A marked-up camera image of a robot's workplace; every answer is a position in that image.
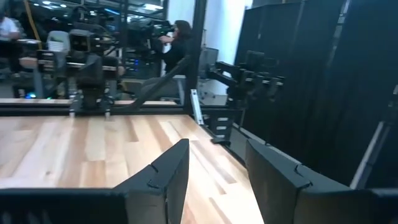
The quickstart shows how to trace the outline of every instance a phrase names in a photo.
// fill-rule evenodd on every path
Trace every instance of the woman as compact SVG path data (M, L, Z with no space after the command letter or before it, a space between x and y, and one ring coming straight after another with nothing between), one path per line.
M187 21L175 21L173 36L162 36L159 40L164 44L170 44L171 48L167 53L160 53L160 57L166 64L165 71L171 71L178 62L188 54L190 39L191 39L191 25ZM187 69L180 72L179 75L186 75ZM137 97L150 90L161 78L151 78L146 80L142 86L141 91ZM158 100L161 97L175 97L178 96L178 87L175 80L166 83L162 88L156 91L149 100Z

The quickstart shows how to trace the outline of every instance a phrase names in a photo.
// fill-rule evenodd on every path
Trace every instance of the table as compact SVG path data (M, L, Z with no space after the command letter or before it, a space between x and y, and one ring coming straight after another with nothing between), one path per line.
M263 223L245 168L187 115L0 117L0 188L114 187L181 138L190 140L182 223Z

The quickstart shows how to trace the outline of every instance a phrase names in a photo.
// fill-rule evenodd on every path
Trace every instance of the ceiling light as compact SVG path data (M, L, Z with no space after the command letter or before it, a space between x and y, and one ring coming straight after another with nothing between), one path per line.
M115 15L120 15L120 13L118 13L116 11L113 11L113 10L110 10L110 9L105 9L105 11L110 12L110 13L115 14Z
M151 11L156 11L156 10L163 9L163 7L162 6L156 6L156 5L153 5L153 4L145 4L144 5L144 9L151 10Z

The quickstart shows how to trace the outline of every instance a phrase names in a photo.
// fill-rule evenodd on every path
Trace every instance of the dark hair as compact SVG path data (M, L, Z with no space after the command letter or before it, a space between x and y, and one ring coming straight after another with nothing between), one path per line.
M179 39L189 39L192 37L192 28L187 21L175 21L175 26L178 28Z

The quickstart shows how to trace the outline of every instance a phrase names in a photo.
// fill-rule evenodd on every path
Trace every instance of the person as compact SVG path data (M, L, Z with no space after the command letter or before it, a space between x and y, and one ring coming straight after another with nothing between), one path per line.
M22 69L19 64L20 48L15 40L19 39L20 33L15 22L0 12L0 37L7 40L0 40L0 57L8 58L11 72L18 76Z
M178 62L189 52L192 28L187 21L175 21L173 36L162 36L159 40L162 44L170 44L171 48L166 53L159 53L161 59L165 62L165 72L171 71ZM179 75L186 75L187 69L180 72ZM150 78L146 80L136 97L149 91L161 78ZM178 86L175 80L171 80L154 93L148 100L158 100L161 97L178 96Z

